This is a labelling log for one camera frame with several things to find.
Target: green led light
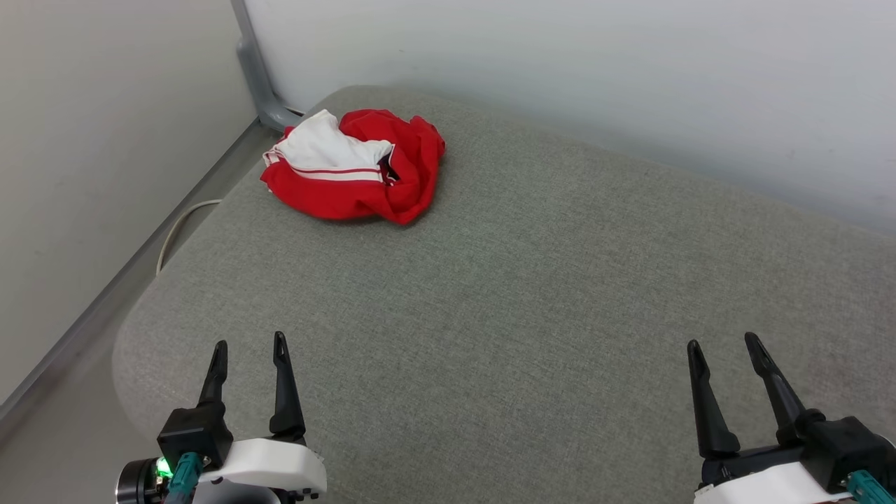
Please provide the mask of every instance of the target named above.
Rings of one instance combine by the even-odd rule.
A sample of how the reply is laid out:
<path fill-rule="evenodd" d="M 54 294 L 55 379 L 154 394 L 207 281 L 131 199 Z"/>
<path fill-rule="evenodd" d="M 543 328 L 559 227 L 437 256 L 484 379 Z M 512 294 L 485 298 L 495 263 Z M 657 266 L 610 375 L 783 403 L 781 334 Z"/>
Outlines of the green led light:
<path fill-rule="evenodd" d="M 165 460 L 164 456 L 160 456 L 156 460 L 156 475 L 169 479 L 171 476 L 174 476 L 174 473 L 171 472 L 171 467 L 168 465 L 168 460 Z"/>

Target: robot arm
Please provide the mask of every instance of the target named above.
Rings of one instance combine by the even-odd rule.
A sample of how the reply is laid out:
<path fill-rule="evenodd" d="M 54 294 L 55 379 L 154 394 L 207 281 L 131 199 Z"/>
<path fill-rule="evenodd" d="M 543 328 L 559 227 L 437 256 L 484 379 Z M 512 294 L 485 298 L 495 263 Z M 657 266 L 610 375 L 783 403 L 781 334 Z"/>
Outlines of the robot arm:
<path fill-rule="evenodd" d="M 710 386 L 700 345 L 687 345 L 702 480 L 694 504 L 893 503 L 896 448 L 855 417 L 828 421 L 806 409 L 759 337 L 745 335 L 778 423 L 778 445 L 740 449 Z"/>
<path fill-rule="evenodd" d="M 295 504 L 326 493 L 322 459 L 305 443 L 286 337 L 274 334 L 277 399 L 269 438 L 233 441 L 221 400 L 227 357 L 227 342 L 218 342 L 199 402 L 168 417 L 158 437 L 163 457 L 125 466 L 116 486 L 117 504 Z"/>

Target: teal connector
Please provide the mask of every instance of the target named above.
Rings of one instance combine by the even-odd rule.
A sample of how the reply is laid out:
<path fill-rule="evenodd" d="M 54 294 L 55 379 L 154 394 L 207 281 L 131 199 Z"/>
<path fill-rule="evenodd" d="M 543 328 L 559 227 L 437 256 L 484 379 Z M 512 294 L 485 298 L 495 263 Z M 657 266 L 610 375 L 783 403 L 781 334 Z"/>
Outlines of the teal connector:
<path fill-rule="evenodd" d="M 165 504 L 189 504 L 193 501 L 193 491 L 199 484 L 202 474 L 202 457 L 190 452 L 184 453 L 177 461 L 177 469 L 168 484 L 168 496 Z"/>
<path fill-rule="evenodd" d="M 868 471 L 851 473 L 846 489 L 852 494 L 858 504 L 896 503 L 892 495 Z"/>

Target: white wall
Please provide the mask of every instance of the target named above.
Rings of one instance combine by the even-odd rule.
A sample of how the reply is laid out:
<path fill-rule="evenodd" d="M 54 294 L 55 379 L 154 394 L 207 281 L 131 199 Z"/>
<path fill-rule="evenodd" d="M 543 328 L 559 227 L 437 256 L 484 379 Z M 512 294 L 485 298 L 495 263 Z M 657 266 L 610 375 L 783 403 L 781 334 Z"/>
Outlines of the white wall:
<path fill-rule="evenodd" d="M 0 3 L 0 402 L 251 123 L 229 3 Z"/>
<path fill-rule="evenodd" d="M 299 109 L 397 83 L 896 233 L 892 0 L 248 3 Z"/>

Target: gray upholstered seat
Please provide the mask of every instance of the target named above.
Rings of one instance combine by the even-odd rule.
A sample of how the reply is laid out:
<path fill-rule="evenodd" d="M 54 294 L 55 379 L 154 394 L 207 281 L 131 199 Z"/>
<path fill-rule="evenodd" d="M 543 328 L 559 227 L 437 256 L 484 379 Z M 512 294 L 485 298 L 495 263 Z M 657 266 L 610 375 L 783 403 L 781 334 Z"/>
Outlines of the gray upholstered seat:
<path fill-rule="evenodd" d="M 330 502 L 687 502 L 688 340 L 742 445 L 774 440 L 745 331 L 807 405 L 896 437 L 892 239 L 438 98 L 353 87 L 318 108 L 435 124 L 432 208 L 321 222 L 256 167 L 118 337 L 147 436 L 195 401 L 220 338 L 228 425 L 265 434 L 281 330 Z"/>

